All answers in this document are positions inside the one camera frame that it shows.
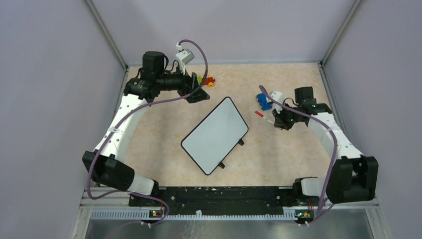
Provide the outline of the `red capped whiteboard marker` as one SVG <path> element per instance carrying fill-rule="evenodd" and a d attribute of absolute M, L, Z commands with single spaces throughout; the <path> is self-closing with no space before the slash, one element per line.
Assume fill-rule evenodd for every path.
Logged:
<path fill-rule="evenodd" d="M 266 116 L 264 116 L 261 112 L 255 111 L 255 114 L 257 114 L 259 117 L 261 117 L 265 121 L 269 122 L 271 125 L 274 125 L 274 122 L 270 120 L 269 118 L 267 118 Z"/>

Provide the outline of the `small whiteboard with stand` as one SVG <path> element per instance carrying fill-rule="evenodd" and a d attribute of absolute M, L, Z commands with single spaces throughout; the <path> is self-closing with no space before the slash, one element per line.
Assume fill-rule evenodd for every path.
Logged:
<path fill-rule="evenodd" d="M 249 127 L 231 97 L 225 97 L 181 141 L 181 148 L 205 175 L 224 167 L 224 159 Z"/>

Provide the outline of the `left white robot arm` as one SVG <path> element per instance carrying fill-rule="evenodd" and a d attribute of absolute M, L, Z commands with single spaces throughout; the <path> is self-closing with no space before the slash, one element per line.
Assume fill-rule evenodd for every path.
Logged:
<path fill-rule="evenodd" d="M 125 164 L 128 146 L 142 116 L 154 104 L 162 91 L 176 91 L 177 100 L 188 103 L 208 100 L 202 90 L 197 74 L 189 74 L 186 65 L 194 59 L 190 49 L 181 49 L 175 55 L 173 67 L 167 70 L 168 57 L 158 51 L 147 51 L 142 57 L 142 66 L 135 77 L 127 81 L 120 106 L 100 143 L 92 151 L 83 154 L 83 164 L 89 173 L 88 182 L 95 182 L 116 190 L 138 193 L 148 206 L 159 201 L 155 181 L 141 176 Z"/>

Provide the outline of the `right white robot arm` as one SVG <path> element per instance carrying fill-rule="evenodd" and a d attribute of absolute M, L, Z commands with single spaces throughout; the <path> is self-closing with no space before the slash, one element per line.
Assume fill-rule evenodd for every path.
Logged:
<path fill-rule="evenodd" d="M 286 97 L 277 91 L 267 97 L 274 106 L 274 126 L 290 130 L 294 124 L 303 122 L 330 156 L 325 179 L 300 179 L 299 187 L 292 191 L 293 201 L 305 205 L 312 196 L 334 204 L 373 200 L 379 168 L 375 157 L 365 156 L 351 143 L 335 121 L 330 107 L 317 103 L 312 87 L 296 88 L 293 106 L 285 100 Z"/>

